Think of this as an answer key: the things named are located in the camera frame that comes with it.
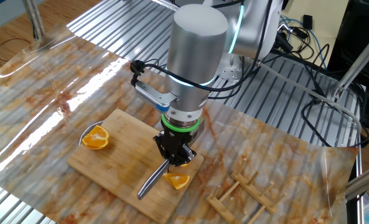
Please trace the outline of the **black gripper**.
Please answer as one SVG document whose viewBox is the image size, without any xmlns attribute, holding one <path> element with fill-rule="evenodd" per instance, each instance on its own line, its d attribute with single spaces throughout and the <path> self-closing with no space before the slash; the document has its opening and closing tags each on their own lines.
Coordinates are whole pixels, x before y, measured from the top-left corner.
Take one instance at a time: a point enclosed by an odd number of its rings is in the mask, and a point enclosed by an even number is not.
<svg viewBox="0 0 369 224">
<path fill-rule="evenodd" d="M 198 129 L 190 132 L 178 132 L 164 127 L 164 133 L 158 133 L 153 137 L 153 140 L 164 159 L 168 159 L 172 165 L 181 166 L 190 163 L 197 155 L 191 149 L 191 145 L 198 138 L 198 135 Z"/>
</svg>

